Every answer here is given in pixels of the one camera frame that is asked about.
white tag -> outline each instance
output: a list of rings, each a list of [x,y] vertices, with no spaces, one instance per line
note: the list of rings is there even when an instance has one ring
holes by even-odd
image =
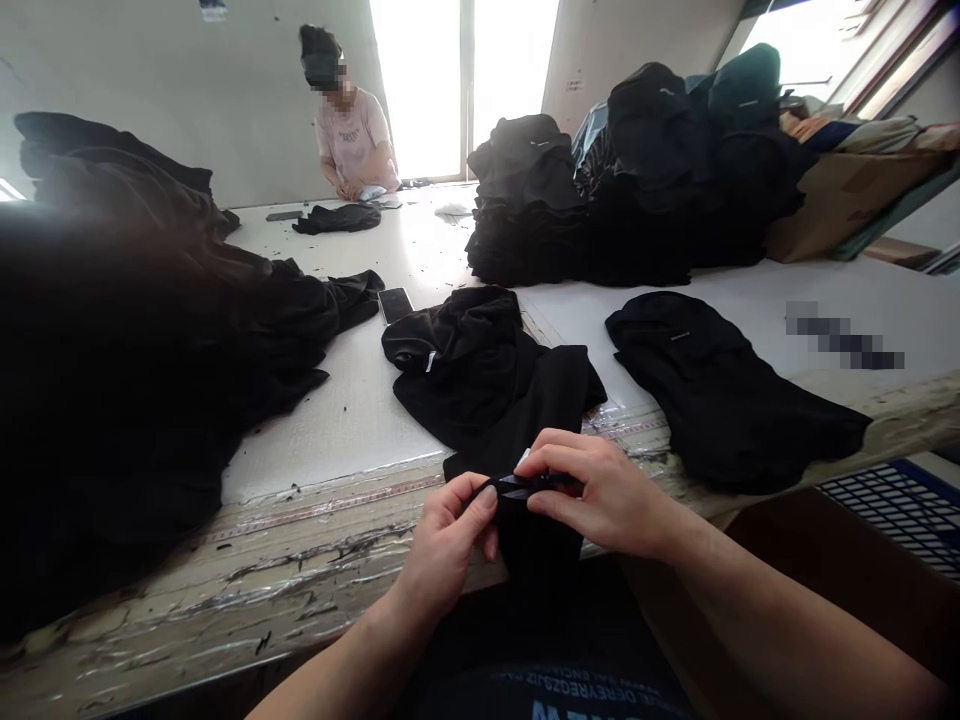
[[[523,461],[527,459],[527,456],[530,454],[530,448],[527,448],[523,451],[523,455],[520,456],[520,460],[517,461],[517,467],[523,465]]]

hand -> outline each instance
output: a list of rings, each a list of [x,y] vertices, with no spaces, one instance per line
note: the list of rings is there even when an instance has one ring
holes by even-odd
[[[608,440],[548,428],[537,436],[516,474],[548,470],[584,483],[583,499],[545,490],[527,508],[569,525],[607,550],[664,559],[681,532],[685,507],[671,500]]]
[[[366,185],[363,184],[362,180],[350,180],[349,182],[345,182],[344,194],[346,195],[346,199],[350,202],[355,202],[356,199],[360,197],[360,193],[363,192],[364,187],[366,187]]]
[[[347,194],[347,184],[343,180],[337,178],[336,182],[333,183],[333,189],[337,191],[338,198],[349,202],[350,196]]]
[[[497,557],[497,491],[489,487],[464,508],[487,478],[464,473],[427,496],[413,531],[413,546],[392,592],[410,621],[436,623],[453,609],[463,592],[474,543],[488,561]]]

wall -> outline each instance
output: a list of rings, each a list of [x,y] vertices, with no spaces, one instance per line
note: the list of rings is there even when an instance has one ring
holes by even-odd
[[[19,168],[24,110],[130,130],[187,165],[211,168],[221,206],[333,197],[312,127],[319,98],[297,29],[326,25],[358,85],[386,107],[369,6],[359,0],[226,0],[205,23],[197,0],[3,0],[0,177]]]
[[[560,0],[543,112],[573,135],[644,63],[680,76],[712,72],[742,8],[743,0]]]
[[[960,41],[897,105],[894,115],[915,115],[921,125],[960,122]],[[887,236],[938,250],[960,242],[960,182],[956,182],[900,224]]]

mobile phone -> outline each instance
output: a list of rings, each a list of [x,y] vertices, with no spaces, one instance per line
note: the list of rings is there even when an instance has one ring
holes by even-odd
[[[270,213],[267,215],[267,222],[276,222],[277,220],[299,220],[303,217],[303,210],[286,210],[279,213]]]
[[[377,293],[377,302],[380,303],[383,322],[387,325],[393,325],[400,318],[413,312],[413,305],[410,304],[407,291],[403,288],[381,290]]]

